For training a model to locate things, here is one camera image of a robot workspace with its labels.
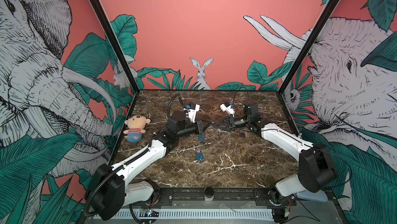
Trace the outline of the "black padlock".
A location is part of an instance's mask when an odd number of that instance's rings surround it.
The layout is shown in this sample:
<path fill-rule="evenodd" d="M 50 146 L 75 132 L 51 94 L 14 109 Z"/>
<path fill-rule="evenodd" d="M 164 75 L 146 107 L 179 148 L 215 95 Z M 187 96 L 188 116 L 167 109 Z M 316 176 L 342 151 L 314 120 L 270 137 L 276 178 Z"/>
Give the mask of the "black padlock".
<path fill-rule="evenodd" d="M 239 132 L 239 136 L 240 136 L 241 138 L 245 138 L 245 137 L 246 137 L 246 134 L 245 134 L 244 131 L 240 131 L 240 132 Z"/>

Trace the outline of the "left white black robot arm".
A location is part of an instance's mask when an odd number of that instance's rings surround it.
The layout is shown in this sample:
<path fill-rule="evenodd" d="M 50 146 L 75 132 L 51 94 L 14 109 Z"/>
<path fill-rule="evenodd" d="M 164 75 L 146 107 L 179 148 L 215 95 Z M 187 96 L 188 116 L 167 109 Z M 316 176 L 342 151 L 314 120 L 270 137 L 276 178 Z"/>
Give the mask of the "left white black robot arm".
<path fill-rule="evenodd" d="M 175 111 L 147 146 L 119 163 L 97 168 L 85 195 L 82 214 L 85 217 L 99 215 L 102 220 L 109 220 L 124 206 L 151 199 L 156 185 L 150 181 L 132 183 L 132 180 L 173 151 L 181 137 L 201 135 L 211 125 L 209 120 L 191 122 L 186 112 Z"/>

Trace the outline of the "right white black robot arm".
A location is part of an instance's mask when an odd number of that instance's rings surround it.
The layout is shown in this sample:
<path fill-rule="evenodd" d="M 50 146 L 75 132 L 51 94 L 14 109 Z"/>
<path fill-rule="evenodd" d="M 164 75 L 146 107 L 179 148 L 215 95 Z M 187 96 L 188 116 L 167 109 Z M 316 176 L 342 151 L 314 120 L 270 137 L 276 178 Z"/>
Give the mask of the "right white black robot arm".
<path fill-rule="evenodd" d="M 327 195 L 323 188 L 335 180 L 338 173 L 325 145 L 303 140 L 262 118 L 255 101 L 243 102 L 241 117 L 236 117 L 233 103 L 221 104 L 220 109 L 228 116 L 217 122 L 215 129 L 231 132 L 247 127 L 249 132 L 275 144 L 298 162 L 296 174 L 275 184 L 272 190 L 274 200 L 294 196 L 308 201 L 326 202 Z"/>

